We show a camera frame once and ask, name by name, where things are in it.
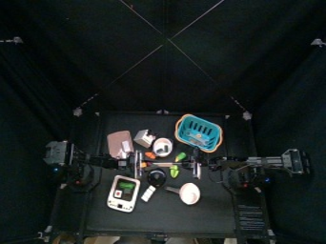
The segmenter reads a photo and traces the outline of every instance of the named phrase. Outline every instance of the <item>cable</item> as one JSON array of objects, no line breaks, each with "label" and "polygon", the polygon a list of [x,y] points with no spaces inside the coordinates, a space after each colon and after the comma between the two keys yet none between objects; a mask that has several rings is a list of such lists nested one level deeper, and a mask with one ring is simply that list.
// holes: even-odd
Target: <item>cable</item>
[{"label": "cable", "polygon": [[210,175],[210,170],[207,171],[207,176],[208,176],[208,179],[211,182],[216,183],[216,184],[222,184],[224,181],[220,180],[220,181],[215,181],[212,178],[211,178],[211,175]]}]

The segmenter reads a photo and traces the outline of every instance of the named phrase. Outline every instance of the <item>black fabric wall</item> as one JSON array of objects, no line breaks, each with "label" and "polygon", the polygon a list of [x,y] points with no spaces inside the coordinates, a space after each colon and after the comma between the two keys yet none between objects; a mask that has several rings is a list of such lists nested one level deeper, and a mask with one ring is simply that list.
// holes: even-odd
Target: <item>black fabric wall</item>
[{"label": "black fabric wall", "polygon": [[326,243],[326,49],[315,48],[285,83],[275,88],[255,112],[255,138],[261,155],[305,150],[313,175],[286,177],[275,173],[269,192],[274,227],[286,242]]},{"label": "black fabric wall", "polygon": [[55,188],[45,144],[68,138],[72,111],[16,46],[0,52],[0,242],[28,239],[49,219]]},{"label": "black fabric wall", "polygon": [[275,230],[326,243],[326,48],[310,47],[326,2],[224,1],[172,38],[180,50],[166,37],[218,1],[83,3],[13,0],[0,8],[0,39],[24,40],[0,43],[0,242],[45,228],[53,189],[44,145],[68,138],[72,109],[99,92],[86,111],[240,112],[232,95],[254,113],[258,154],[299,148],[311,155],[313,177],[274,174]]}]

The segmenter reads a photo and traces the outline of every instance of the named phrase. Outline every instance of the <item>white device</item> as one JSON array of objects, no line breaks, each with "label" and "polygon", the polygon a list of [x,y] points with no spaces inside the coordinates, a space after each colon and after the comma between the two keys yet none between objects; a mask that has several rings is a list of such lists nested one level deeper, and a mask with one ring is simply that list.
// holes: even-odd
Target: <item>white device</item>
[{"label": "white device", "polygon": [[140,181],[138,179],[116,175],[107,198],[107,206],[111,209],[132,212],[138,199]]},{"label": "white device", "polygon": [[155,136],[148,135],[148,131],[150,130],[138,131],[138,134],[134,138],[134,141],[146,148],[150,147],[151,142],[155,139]]}]

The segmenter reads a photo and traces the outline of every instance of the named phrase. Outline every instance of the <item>small toy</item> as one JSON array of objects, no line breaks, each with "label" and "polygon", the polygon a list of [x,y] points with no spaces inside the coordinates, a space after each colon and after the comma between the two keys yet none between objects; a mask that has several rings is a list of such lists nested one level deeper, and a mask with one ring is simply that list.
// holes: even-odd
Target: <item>small toy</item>
[{"label": "small toy", "polygon": [[178,174],[179,174],[178,165],[174,165],[170,167],[171,178],[175,179],[178,177]]},{"label": "small toy", "polygon": [[187,156],[187,154],[184,152],[180,152],[176,156],[176,162],[180,161],[182,159],[184,159]]}]

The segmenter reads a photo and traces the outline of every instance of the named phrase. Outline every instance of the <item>black table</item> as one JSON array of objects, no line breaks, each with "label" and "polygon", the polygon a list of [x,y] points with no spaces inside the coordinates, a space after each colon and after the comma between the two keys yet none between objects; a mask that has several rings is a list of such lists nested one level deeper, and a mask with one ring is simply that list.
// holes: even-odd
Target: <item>black table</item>
[{"label": "black table", "polygon": [[[250,156],[257,154],[250,121],[242,114],[224,116],[216,114],[194,114],[199,118],[216,123],[224,132],[224,141],[207,158],[215,156]],[[76,119],[71,133],[71,142],[87,153],[108,153],[107,134],[130,131],[131,137],[140,130],[151,129],[159,137],[174,140],[174,151],[160,160],[174,161],[179,152],[192,153],[194,148],[175,139],[175,125],[183,113],[155,114],[139,112],[102,112],[83,115]],[[135,150],[148,150],[134,142]],[[142,179],[138,202],[132,213],[123,213],[107,207],[107,196],[115,175],[124,171],[95,168],[100,173],[100,183],[84,194],[71,193],[68,189],[59,190],[60,202],[55,217],[56,232],[65,231],[82,236],[134,235],[134,236],[194,236],[232,237],[235,236],[234,208],[231,194],[216,183],[220,174],[203,168],[202,179],[195,179],[188,170],[180,169],[176,179],[170,177],[166,186],[180,187],[184,183],[195,183],[202,191],[200,201],[186,205],[176,194],[158,189],[144,202],[140,197],[148,183]]]}]

